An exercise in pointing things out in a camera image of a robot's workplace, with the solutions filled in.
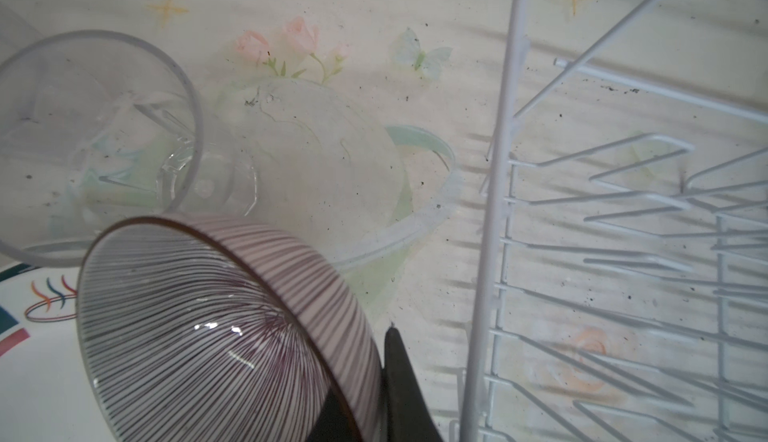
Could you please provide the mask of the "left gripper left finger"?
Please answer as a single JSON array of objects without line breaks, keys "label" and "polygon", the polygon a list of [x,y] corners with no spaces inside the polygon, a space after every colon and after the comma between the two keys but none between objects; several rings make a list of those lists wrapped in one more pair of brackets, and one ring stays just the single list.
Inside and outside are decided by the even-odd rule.
[{"label": "left gripper left finger", "polygon": [[306,442],[358,442],[361,441],[354,418],[348,407],[331,387]]}]

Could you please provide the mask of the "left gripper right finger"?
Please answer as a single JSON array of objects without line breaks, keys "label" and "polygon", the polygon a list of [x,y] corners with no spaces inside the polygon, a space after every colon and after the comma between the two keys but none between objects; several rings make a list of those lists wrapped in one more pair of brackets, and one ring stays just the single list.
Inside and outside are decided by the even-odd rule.
[{"label": "left gripper right finger", "polygon": [[387,395],[387,440],[442,442],[420,390],[399,330],[388,328],[384,339],[384,383]]}]

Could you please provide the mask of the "white wire dish rack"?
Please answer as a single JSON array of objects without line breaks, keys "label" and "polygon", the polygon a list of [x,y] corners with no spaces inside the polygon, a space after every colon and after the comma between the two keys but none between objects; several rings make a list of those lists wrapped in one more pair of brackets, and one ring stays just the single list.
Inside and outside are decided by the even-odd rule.
[{"label": "white wire dish rack", "polygon": [[[709,108],[727,115],[742,117],[757,123],[765,123],[767,115],[760,110],[722,102],[709,96],[686,92],[677,86],[664,86],[650,80],[632,78],[622,72],[610,72],[592,64],[595,54],[624,32],[636,18],[646,14],[652,4],[660,0],[642,0],[620,22],[612,26],[595,44],[576,60],[559,60],[562,78],[582,72],[592,78],[607,80],[612,84],[624,84],[642,92],[660,94],[672,100]],[[510,254],[518,246],[513,237],[515,212],[525,204],[514,194],[516,177],[523,167],[511,146],[518,134],[524,109],[514,102],[519,80],[525,66],[530,42],[525,33],[529,0],[512,0],[510,23],[507,32],[506,54],[503,66],[499,110],[492,140],[488,147],[489,172],[482,190],[487,197],[486,216],[480,248],[480,264],[476,284],[473,318],[468,328],[468,365],[458,378],[459,415],[451,422],[449,437],[453,441],[479,441],[489,438],[508,440],[509,434],[492,425],[496,392],[505,384],[498,373],[500,344],[503,339],[513,339],[514,333],[504,326],[505,304],[518,287],[509,282]],[[601,247],[578,247],[586,265],[597,270],[612,271],[635,277],[647,283],[678,284],[685,287],[707,289],[717,305],[717,328],[708,332],[695,327],[658,321],[648,317],[631,315],[621,311],[591,307],[551,297],[550,303],[578,313],[588,314],[624,327],[643,330],[672,340],[687,342],[704,340],[717,348],[717,373],[711,381],[690,378],[689,384],[713,395],[717,400],[717,417],[712,433],[719,441],[763,441],[767,437],[765,426],[751,427],[734,424],[731,408],[739,405],[765,413],[767,390],[763,386],[735,383],[728,374],[730,349],[749,350],[765,354],[763,342],[732,336],[728,333],[728,308],[737,303],[753,308],[760,314],[767,311],[767,290],[754,284],[731,282],[728,278],[730,258],[758,263],[767,247],[767,224],[762,219],[747,216],[747,206],[736,204],[719,207],[711,203],[714,195],[733,195],[743,190],[742,184],[729,184],[714,188],[697,186],[697,176],[684,178],[680,190],[674,194],[656,191],[633,190],[614,182],[614,172],[604,171],[590,177],[596,192],[578,196],[550,198],[550,207],[566,207],[574,204],[596,204],[622,201],[626,208],[620,212],[595,214],[584,218],[585,228],[601,236],[621,236],[632,241],[668,242],[671,235],[645,228],[627,225],[630,218],[702,211],[713,221],[712,230],[687,230],[677,234],[680,241],[707,241],[716,260],[717,276],[714,280],[696,279],[692,267],[673,257],[646,250],[623,250]]]}]

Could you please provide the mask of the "green rimmed plate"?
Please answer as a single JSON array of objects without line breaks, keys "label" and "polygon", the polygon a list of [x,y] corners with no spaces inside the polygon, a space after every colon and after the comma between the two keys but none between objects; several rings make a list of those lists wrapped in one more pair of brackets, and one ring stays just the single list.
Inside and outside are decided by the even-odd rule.
[{"label": "green rimmed plate", "polygon": [[1,269],[1,439],[112,441],[76,331],[77,268]]}]

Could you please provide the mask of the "clear glass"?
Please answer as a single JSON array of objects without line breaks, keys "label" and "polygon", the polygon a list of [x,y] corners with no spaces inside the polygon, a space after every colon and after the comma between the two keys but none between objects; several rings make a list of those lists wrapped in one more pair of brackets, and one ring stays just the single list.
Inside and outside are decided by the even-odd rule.
[{"label": "clear glass", "polygon": [[1,66],[1,252],[73,267],[108,227],[146,215],[244,216],[247,150],[168,54],[77,30]]}]

